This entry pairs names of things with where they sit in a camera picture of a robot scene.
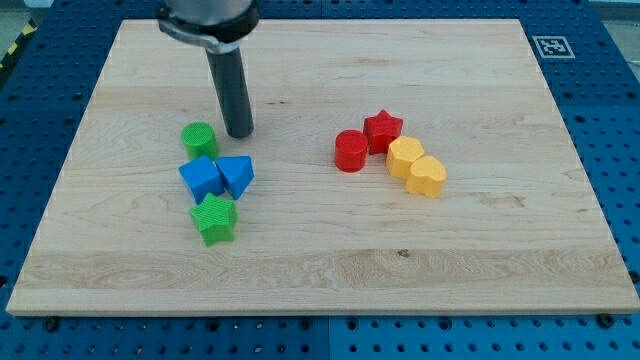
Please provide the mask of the dark grey cylindrical pointer rod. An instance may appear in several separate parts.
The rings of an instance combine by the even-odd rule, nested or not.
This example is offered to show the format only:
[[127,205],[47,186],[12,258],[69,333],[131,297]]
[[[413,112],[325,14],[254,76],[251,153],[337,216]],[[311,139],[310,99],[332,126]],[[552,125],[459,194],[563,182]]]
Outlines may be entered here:
[[206,55],[226,133],[236,139],[249,137],[254,123],[240,49]]

